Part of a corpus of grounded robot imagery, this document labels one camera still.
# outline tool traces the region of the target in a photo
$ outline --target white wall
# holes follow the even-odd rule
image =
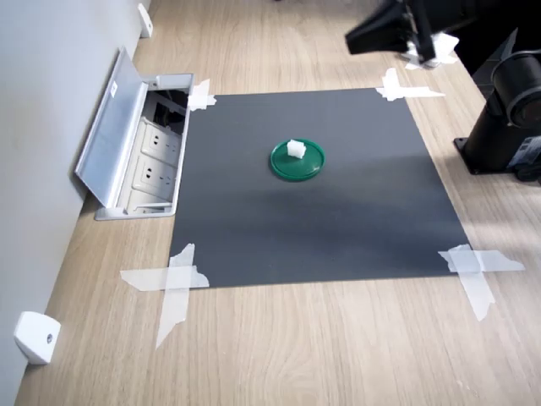
[[[136,0],[24,0],[0,9],[0,404],[26,367],[13,331],[44,312],[85,192],[72,180]]]

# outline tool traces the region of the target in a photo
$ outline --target green plastic cap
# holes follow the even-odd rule
[[[270,153],[270,167],[282,179],[293,182],[308,180],[317,175],[325,165],[325,153],[319,145],[310,140],[295,139],[304,143],[306,151],[302,159],[287,154],[289,140],[278,144]]]

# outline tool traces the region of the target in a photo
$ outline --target desk surface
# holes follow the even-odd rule
[[[171,218],[95,222],[88,199],[47,308],[63,329],[52,363],[29,368],[18,404],[534,404],[541,402],[541,189],[472,177],[451,140],[484,99],[461,64],[406,71],[391,54],[351,57],[343,35],[372,7],[350,0],[154,0],[141,73],[195,72],[216,94],[403,84],[475,249],[526,272],[489,274],[478,322],[458,278],[194,291],[156,351],[163,293],[121,269],[165,266]]]

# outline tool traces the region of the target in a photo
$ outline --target open metal lid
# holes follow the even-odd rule
[[[123,48],[111,73],[75,173],[105,207],[117,204],[148,84]]]

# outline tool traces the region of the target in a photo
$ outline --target black mat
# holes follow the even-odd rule
[[[195,243],[212,287],[449,275],[467,243],[403,100],[374,89],[217,96],[192,112],[171,255]],[[326,164],[288,183],[276,144],[310,139]]]

